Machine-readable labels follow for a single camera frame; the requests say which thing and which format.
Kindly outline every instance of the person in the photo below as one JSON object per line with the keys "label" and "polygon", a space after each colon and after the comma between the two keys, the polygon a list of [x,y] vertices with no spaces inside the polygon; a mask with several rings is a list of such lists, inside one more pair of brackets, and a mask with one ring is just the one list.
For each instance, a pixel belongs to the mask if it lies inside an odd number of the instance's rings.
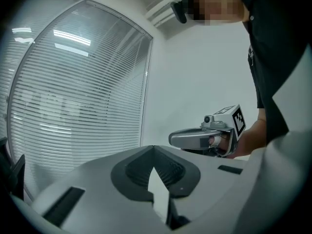
{"label": "person", "polygon": [[[310,38],[308,0],[184,0],[186,15],[201,24],[242,21],[249,36],[248,62],[256,88],[257,121],[241,136],[229,158],[249,155],[288,132],[273,95],[303,55]],[[222,136],[219,148],[227,150]]]}

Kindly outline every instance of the black headphones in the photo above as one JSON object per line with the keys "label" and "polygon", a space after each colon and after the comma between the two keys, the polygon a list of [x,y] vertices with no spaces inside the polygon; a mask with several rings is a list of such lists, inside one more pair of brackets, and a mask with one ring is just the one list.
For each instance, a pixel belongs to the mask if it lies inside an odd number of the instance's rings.
{"label": "black headphones", "polygon": [[205,16],[199,12],[199,6],[195,6],[194,0],[181,0],[172,2],[171,8],[174,11],[175,17],[181,23],[186,23],[186,14],[195,21],[205,20]]}

